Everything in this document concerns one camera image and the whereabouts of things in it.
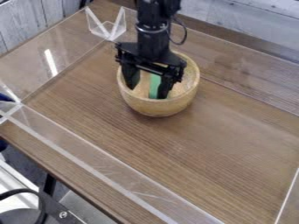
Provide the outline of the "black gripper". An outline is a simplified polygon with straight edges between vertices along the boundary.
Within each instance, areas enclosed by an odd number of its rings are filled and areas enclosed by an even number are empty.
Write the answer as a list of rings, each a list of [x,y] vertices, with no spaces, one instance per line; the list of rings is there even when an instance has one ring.
[[[171,25],[135,26],[137,42],[117,43],[117,62],[127,87],[134,90],[141,81],[141,71],[153,72],[162,77],[158,98],[166,99],[174,84],[183,79],[187,62],[171,50]]]

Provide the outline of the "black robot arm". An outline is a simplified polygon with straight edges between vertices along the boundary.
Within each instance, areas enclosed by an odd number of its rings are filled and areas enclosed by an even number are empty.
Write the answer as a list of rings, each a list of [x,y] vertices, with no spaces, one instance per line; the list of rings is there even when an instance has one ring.
[[[158,98],[166,99],[177,82],[183,80],[187,62],[170,48],[173,21],[182,0],[135,0],[137,42],[117,43],[117,62],[127,87],[134,90],[145,70],[162,77]]]

